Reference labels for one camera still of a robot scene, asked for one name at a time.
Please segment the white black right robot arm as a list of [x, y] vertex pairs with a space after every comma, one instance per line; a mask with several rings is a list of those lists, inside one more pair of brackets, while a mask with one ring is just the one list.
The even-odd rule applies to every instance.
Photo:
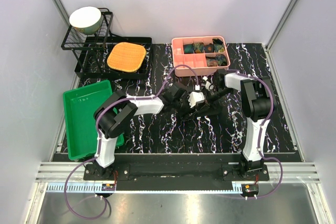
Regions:
[[254, 77], [237, 70], [218, 69], [213, 81], [217, 89], [240, 92], [241, 107], [247, 119], [247, 133], [238, 173], [242, 179], [250, 180], [263, 170], [265, 135], [270, 117], [277, 106], [270, 77]]

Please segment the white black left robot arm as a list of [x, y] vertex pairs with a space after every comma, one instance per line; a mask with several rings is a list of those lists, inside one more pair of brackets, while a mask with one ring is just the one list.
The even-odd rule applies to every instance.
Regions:
[[134, 116], [160, 114], [172, 109], [187, 112], [196, 106], [199, 88], [196, 86], [196, 91], [188, 92], [182, 84], [175, 83], [167, 89], [161, 88], [156, 95], [136, 97], [122, 91], [113, 93], [94, 113], [98, 133], [95, 174], [103, 180], [113, 175], [118, 137], [125, 132]]

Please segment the rolled colourful large tie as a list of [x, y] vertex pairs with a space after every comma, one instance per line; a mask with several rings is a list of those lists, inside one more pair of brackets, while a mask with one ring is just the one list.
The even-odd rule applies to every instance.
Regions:
[[216, 54], [213, 56], [206, 56], [206, 63], [208, 67], [223, 67], [228, 61], [224, 54]]

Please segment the pink divided organizer box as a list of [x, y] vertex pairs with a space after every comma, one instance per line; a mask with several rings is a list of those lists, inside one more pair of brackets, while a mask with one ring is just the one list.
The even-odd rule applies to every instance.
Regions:
[[[204, 45], [213, 44], [212, 39], [219, 38], [224, 41], [226, 46], [225, 52], [201, 53], [201, 54], [184, 54], [183, 45], [193, 44], [196, 42], [203, 42]], [[230, 58], [227, 50], [225, 39], [222, 36], [198, 36], [198, 37], [177, 37], [172, 41], [172, 58], [175, 75], [177, 77], [190, 77], [195, 74], [199, 76], [212, 75], [218, 69], [228, 69], [230, 66]], [[223, 67], [208, 67], [206, 63], [206, 56], [213, 56], [216, 54], [224, 54], [228, 61]]]

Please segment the rolled orange dark tie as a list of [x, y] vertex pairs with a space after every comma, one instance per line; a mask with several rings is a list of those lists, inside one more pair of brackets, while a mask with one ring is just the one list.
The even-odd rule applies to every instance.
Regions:
[[214, 45], [213, 44], [207, 44], [204, 46], [204, 51], [206, 53], [213, 53], [214, 52]]

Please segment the rolled black green tie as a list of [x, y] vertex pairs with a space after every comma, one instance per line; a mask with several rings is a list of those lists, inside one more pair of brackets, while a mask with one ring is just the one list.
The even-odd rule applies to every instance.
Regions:
[[213, 38], [212, 41], [213, 41], [215, 52], [225, 52], [226, 51], [226, 46], [223, 40], [219, 38]]

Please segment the rolled green patterned tie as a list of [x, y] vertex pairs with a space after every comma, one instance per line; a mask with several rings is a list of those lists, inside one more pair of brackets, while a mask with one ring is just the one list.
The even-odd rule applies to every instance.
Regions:
[[195, 54], [201, 54], [204, 53], [204, 43], [203, 42], [196, 42], [193, 43], [193, 50]]

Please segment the rolled dark teal tie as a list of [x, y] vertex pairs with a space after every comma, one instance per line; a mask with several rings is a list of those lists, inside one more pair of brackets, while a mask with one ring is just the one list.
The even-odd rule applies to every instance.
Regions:
[[193, 44], [183, 45], [183, 51], [184, 51], [184, 54], [193, 54], [194, 53]]

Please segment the orange woven square mat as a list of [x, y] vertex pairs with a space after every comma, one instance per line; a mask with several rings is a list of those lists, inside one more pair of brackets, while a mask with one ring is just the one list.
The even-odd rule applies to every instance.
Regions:
[[140, 69], [146, 55], [146, 49], [137, 44], [121, 42], [111, 50], [107, 65], [117, 71], [133, 73]]

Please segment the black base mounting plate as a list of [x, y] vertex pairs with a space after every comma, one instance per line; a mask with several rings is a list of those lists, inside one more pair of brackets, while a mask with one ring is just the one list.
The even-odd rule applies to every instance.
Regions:
[[84, 180], [119, 181], [138, 177], [210, 177], [221, 180], [270, 180], [266, 165], [259, 170], [245, 172], [240, 154], [115, 154], [114, 163], [102, 168], [97, 162], [87, 164]]

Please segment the green plastic tray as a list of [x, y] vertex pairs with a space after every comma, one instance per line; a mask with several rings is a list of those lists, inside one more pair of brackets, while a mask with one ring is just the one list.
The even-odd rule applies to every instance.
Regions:
[[111, 95], [109, 80], [63, 93], [67, 150], [71, 161], [96, 153], [98, 133], [93, 115]]

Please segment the white green ceramic bowl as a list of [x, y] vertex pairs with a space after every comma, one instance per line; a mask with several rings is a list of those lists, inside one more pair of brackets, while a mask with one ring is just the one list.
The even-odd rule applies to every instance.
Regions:
[[102, 12], [92, 6], [75, 10], [69, 17], [71, 26], [84, 35], [95, 34], [102, 25]]

